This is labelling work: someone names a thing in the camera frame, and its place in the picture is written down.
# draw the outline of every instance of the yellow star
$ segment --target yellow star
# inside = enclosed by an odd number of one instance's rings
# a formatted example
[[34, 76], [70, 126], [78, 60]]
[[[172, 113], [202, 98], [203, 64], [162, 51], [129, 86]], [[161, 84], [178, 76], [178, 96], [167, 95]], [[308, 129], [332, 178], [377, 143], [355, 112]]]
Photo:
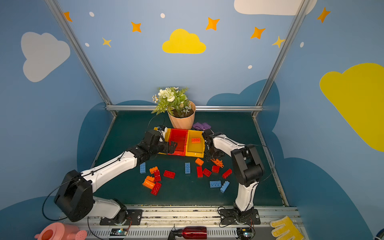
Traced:
[[272, 44], [272, 46], [273, 46], [273, 45], [277, 45], [277, 46], [279, 46], [279, 48], [280, 48], [281, 43], [284, 42], [284, 41], [285, 41], [285, 39], [281, 40], [281, 39], [280, 39], [280, 36], [279, 36], [278, 39], [277, 39], [277, 42], [274, 43], [274, 44]]
[[105, 40], [104, 38], [103, 38], [103, 40], [104, 40], [103, 45], [108, 45], [109, 47], [111, 47], [111, 46], [109, 45], [109, 42], [112, 41], [112, 40], [107, 41], [107, 40]]
[[141, 33], [141, 30], [140, 30], [141, 23], [138, 23], [138, 24], [134, 24], [133, 22], [131, 22], [131, 23], [132, 23], [132, 26], [133, 26], [132, 32], [137, 31], [137, 32]]
[[72, 19], [70, 18], [70, 12], [66, 12], [66, 13], [64, 13], [64, 16], [65, 16], [65, 18], [68, 20], [68, 21], [72, 21]]
[[219, 20], [220, 19], [213, 20], [213, 19], [208, 18], [208, 26], [207, 26], [206, 30], [213, 29], [216, 31], [216, 24], [218, 23]]
[[251, 39], [253, 39], [253, 38], [260, 39], [262, 37], [262, 33], [263, 33], [264, 30], [265, 30], [265, 28], [264, 29], [258, 29], [257, 27], [255, 27], [255, 32], [251, 36]]
[[321, 20], [321, 23], [323, 23], [325, 17], [326, 17], [330, 12], [331, 12], [331, 11], [327, 11], [327, 10], [324, 8], [323, 12], [321, 13], [321, 15], [320, 15], [317, 19]]

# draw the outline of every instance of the green mat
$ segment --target green mat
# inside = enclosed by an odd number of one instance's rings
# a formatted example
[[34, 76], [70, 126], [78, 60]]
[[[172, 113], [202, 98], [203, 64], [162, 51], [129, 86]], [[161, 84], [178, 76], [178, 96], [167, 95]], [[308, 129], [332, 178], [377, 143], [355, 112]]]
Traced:
[[[250, 113], [212, 113], [196, 112], [195, 122], [206, 122], [212, 126], [214, 132], [223, 132], [229, 138], [244, 144], [261, 144]], [[127, 148], [138, 144], [144, 137], [149, 120], [155, 116], [150, 112], [119, 112], [115, 123], [105, 141], [104, 147], [96, 161], [98, 166]], [[149, 129], [162, 124], [172, 127], [167, 114], [160, 114], [154, 118]], [[262, 147], [258, 152], [266, 169], [264, 178], [271, 172]], [[139, 173], [139, 166], [128, 170], [104, 184], [95, 192], [95, 196], [106, 199], [116, 198], [124, 204], [138, 205], [233, 205], [237, 197], [238, 183], [234, 174], [227, 179], [221, 175], [232, 167], [230, 156], [222, 158], [224, 168], [218, 174], [212, 173], [208, 178], [197, 178], [195, 157], [182, 157], [156, 154], [146, 162], [146, 173]], [[191, 174], [185, 174], [184, 163], [191, 163]], [[205, 162], [203, 169], [212, 169], [214, 163]], [[161, 189], [157, 196], [142, 183], [146, 176], [151, 175], [149, 169], [157, 166], [161, 173]], [[175, 179], [163, 176], [165, 170], [176, 173]], [[209, 181], [221, 180], [222, 184], [230, 182], [225, 193], [220, 188], [210, 188]], [[282, 206], [283, 202], [273, 177], [260, 183], [256, 188], [254, 205]]]

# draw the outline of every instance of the pink watering can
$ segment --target pink watering can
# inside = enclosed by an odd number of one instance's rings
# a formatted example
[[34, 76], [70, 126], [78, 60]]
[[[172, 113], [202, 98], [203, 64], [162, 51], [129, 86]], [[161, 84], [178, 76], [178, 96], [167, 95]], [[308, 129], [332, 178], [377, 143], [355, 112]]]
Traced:
[[36, 234], [37, 240], [84, 240], [87, 231], [73, 225], [55, 222], [48, 225], [40, 234]]

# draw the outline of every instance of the yellow cloud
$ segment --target yellow cloud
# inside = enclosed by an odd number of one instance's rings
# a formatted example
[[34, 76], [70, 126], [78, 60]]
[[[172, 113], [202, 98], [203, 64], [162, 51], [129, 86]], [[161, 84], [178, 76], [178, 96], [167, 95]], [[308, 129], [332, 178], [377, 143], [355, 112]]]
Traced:
[[384, 67], [363, 63], [329, 72], [320, 88], [364, 142], [384, 152]]
[[203, 53], [207, 47], [200, 42], [199, 37], [184, 29], [176, 29], [169, 37], [169, 41], [163, 43], [163, 51], [166, 53]]

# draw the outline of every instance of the potted plant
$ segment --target potted plant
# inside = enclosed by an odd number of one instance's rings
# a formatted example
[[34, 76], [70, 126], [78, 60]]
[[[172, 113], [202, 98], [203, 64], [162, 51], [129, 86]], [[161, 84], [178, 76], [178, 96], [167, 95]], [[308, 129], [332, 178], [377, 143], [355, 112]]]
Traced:
[[157, 103], [156, 108], [152, 113], [160, 114], [168, 112], [169, 119], [174, 128], [191, 129], [195, 120], [196, 106], [188, 100], [185, 92], [188, 88], [179, 90], [177, 87], [159, 88], [159, 93], [152, 97]]

